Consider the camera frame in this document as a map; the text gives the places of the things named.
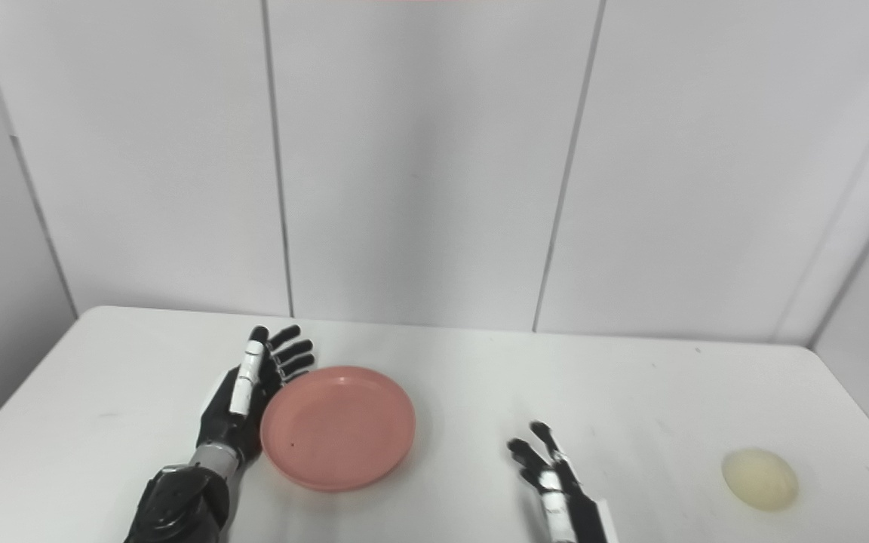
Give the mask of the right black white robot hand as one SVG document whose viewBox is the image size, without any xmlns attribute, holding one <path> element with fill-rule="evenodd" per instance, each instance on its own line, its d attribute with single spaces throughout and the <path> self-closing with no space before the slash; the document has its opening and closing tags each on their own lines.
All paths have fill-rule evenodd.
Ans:
<svg viewBox="0 0 869 543">
<path fill-rule="evenodd" d="M 569 457 L 553 436 L 551 426 L 540 420 L 529 430 L 545 446 L 542 457 L 526 440 L 506 443 L 520 476 L 537 492 L 548 542 L 617 542 L 613 517 L 607 501 L 595 501 L 584 491 Z"/>
</svg>

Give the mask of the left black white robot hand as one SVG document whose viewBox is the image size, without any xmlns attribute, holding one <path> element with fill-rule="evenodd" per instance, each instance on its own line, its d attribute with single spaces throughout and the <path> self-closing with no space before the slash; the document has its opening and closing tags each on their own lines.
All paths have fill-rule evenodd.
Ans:
<svg viewBox="0 0 869 543">
<path fill-rule="evenodd" d="M 313 343 L 297 324 L 270 334 L 254 327 L 241 363 L 221 379 L 200 417 L 196 446 L 221 446 L 244 467 L 261 453 L 261 418 L 269 402 L 293 379 L 312 370 Z"/>
</svg>

